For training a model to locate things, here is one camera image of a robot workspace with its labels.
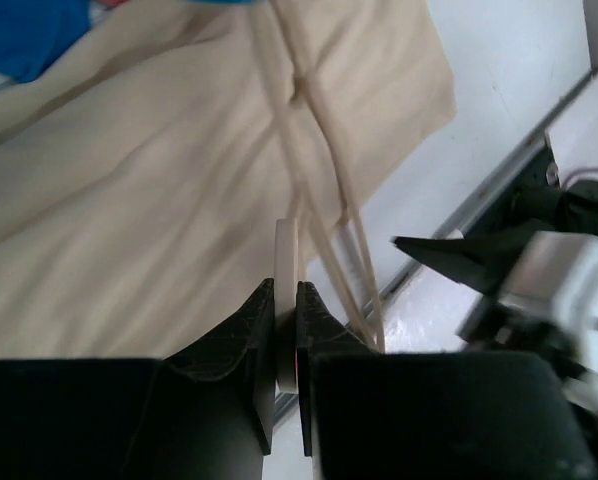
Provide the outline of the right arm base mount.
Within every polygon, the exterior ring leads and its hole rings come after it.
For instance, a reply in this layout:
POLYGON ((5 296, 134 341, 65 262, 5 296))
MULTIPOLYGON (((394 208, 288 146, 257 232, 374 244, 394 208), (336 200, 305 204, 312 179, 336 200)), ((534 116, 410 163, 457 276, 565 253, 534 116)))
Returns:
POLYGON ((526 160, 521 170, 504 182, 503 188, 486 202, 486 208, 465 234, 486 235, 539 220, 554 224, 561 200, 559 172, 552 153, 544 147, 526 160))

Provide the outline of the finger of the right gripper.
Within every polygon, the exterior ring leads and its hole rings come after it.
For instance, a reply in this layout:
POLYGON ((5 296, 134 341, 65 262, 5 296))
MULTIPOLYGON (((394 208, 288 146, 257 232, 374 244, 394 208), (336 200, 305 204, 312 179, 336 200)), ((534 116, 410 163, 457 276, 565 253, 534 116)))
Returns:
POLYGON ((392 243, 422 265, 483 295, 494 295, 535 230, 504 230, 463 239, 394 237, 392 243))

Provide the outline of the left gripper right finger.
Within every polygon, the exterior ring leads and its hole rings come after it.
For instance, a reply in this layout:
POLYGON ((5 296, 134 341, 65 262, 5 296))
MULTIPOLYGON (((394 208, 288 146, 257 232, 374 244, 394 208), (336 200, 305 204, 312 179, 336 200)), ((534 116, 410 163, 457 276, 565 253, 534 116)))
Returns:
POLYGON ((315 457, 320 453, 320 429, 344 399, 345 383, 335 377, 338 368, 373 350, 330 313, 311 282, 298 284, 295 323, 303 450, 305 456, 315 457))

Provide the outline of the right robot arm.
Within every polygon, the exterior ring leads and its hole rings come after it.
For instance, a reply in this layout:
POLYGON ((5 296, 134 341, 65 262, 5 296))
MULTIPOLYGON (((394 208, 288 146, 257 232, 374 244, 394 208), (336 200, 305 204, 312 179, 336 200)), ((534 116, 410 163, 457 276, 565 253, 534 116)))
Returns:
POLYGON ((580 180, 568 190, 508 190, 460 239, 395 237, 393 244, 446 278, 492 296, 538 231, 598 236, 598 181, 580 180))

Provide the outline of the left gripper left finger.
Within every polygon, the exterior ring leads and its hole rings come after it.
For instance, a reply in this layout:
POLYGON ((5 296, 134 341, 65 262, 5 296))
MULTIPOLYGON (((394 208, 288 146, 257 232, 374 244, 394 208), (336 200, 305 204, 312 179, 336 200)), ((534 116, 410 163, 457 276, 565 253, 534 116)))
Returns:
POLYGON ((272 449, 274 320, 274 281, 267 278, 237 311, 166 359, 176 371, 195 382, 226 381, 234 385, 263 455, 272 449))

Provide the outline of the beige trousers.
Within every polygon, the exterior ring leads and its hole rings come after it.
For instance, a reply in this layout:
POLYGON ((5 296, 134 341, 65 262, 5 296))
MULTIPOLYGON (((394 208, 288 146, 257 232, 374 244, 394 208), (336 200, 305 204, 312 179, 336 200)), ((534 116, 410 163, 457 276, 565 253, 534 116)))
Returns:
POLYGON ((175 353, 454 114, 423 1, 121 6, 0 90, 0 358, 175 353))

